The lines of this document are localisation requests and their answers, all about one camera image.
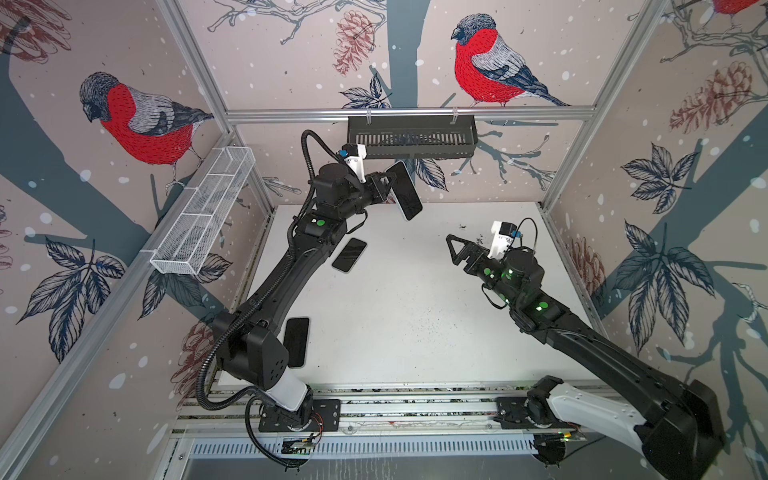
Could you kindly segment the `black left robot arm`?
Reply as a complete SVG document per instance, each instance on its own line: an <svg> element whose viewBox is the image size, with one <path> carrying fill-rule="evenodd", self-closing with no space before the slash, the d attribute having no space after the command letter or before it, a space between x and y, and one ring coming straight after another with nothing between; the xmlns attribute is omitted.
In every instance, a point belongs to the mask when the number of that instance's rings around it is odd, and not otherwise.
<svg viewBox="0 0 768 480"><path fill-rule="evenodd" d="M217 411L246 395L259 395L291 414L309 407L309 387L289 371L289 352L278 335L304 286L349 232L347 220L384 202L395 179L394 173L373 172L361 180L350 167L338 163L321 167L305 204L289 225L285 254L235 312L224 311L211 323L214 344L195 387L200 406ZM226 400L209 399L206 379L213 363L249 385Z"/></svg>

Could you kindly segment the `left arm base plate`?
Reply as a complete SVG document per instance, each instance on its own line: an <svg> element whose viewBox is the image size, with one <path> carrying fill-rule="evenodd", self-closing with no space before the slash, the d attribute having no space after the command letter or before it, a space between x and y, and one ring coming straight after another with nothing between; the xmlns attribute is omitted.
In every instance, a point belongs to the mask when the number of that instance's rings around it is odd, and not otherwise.
<svg viewBox="0 0 768 480"><path fill-rule="evenodd" d="M259 414L260 433L336 432L339 429L341 401L313 399L304 402L297 411L277 405L265 405Z"/></svg>

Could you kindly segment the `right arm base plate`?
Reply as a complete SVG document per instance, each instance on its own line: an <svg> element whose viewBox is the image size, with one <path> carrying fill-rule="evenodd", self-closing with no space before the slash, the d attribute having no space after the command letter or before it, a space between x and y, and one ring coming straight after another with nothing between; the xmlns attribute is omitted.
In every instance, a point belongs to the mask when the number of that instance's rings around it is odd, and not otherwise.
<svg viewBox="0 0 768 480"><path fill-rule="evenodd" d="M577 430L578 426L557 418L546 401L523 396L497 397L493 420L503 429Z"/></svg>

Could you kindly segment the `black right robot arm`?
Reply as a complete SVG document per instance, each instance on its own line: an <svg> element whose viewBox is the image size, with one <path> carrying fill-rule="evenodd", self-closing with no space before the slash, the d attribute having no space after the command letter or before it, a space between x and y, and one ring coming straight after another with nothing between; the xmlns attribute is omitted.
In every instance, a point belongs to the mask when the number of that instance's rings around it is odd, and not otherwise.
<svg viewBox="0 0 768 480"><path fill-rule="evenodd" d="M531 391L558 420L601 433L638 453L666 479L701 479L723 450L726 438L714 391L693 380L667 375L589 328L566 305L545 293L544 269L533 250L493 253L448 235L453 264L477 277L503 300L524 334L565 354L621 396L615 402L583 393L554 377Z"/></svg>

